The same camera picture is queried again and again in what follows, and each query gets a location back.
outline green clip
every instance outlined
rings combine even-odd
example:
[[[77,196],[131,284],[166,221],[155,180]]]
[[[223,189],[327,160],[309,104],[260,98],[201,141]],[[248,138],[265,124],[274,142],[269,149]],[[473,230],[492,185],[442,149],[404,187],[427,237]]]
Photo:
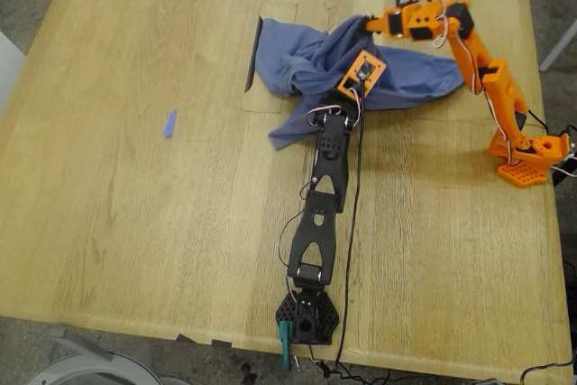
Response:
[[[279,325],[280,341],[282,342],[282,369],[290,370],[290,339],[292,336],[292,320],[281,320]]]

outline table surface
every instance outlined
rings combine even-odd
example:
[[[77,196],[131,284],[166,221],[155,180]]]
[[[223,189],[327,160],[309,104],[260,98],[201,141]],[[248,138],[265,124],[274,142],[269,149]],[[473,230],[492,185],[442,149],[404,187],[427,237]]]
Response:
[[[542,113],[528,0],[471,1],[489,51]],[[277,240],[312,140],[274,151],[267,132],[295,101],[258,79],[244,94],[257,17],[328,30],[392,4],[53,0],[0,122],[0,314],[279,352]],[[494,131],[466,89],[367,115],[344,361],[516,382],[569,357],[554,192],[495,175]],[[353,187],[327,290],[339,311]]]

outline blue plastic piece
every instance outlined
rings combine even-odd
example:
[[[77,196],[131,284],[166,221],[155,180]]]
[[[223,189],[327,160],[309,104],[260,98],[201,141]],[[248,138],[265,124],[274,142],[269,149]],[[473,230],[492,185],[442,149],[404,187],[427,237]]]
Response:
[[[162,135],[164,135],[165,139],[169,139],[172,137],[172,133],[174,132],[174,123],[177,120],[177,111],[172,110],[169,115],[169,119],[166,121],[166,125],[164,126],[164,130],[162,131]]]

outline gray carpet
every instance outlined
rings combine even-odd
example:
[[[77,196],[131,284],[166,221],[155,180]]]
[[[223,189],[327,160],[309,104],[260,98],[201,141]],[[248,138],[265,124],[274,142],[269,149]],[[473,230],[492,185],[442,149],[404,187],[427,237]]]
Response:
[[[50,0],[0,0],[0,31],[23,52],[27,52],[49,3]],[[577,18],[577,3],[575,0],[531,0],[531,8],[537,52],[539,59],[542,59]],[[574,41],[550,71],[541,75],[546,120],[555,132],[568,123],[577,123],[576,72],[577,41]],[[577,263],[577,247],[574,244],[577,237],[577,218],[573,202],[576,193],[577,183],[572,182],[572,179],[566,180],[555,191],[563,257],[573,263]],[[25,383],[39,369],[66,353],[43,336],[45,329],[45,324],[0,317],[0,385]],[[148,352],[151,355],[152,369],[159,375],[175,376],[193,384],[240,383],[241,366],[245,362],[259,375],[257,383],[327,383],[318,369],[306,359],[301,360],[302,373],[286,373],[280,368],[280,358],[277,355],[91,330],[78,332],[102,347],[119,353]],[[353,373],[374,379],[383,376],[386,371],[353,366]],[[391,378],[401,374],[395,371]],[[328,381],[339,382],[336,378]],[[432,377],[407,380],[403,383],[407,382],[413,385],[448,385],[463,383],[464,380]]]

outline blue cloth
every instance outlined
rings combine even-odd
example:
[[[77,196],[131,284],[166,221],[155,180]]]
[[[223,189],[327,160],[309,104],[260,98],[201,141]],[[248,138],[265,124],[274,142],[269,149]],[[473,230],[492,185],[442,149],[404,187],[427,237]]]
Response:
[[[454,60],[376,45],[372,34],[364,31],[360,15],[349,18],[330,34],[267,18],[256,51],[256,72],[272,93],[303,97],[292,115],[270,132],[275,148],[317,131],[308,125],[307,112],[337,85],[361,50],[387,64],[367,97],[367,110],[421,105],[463,84]]]

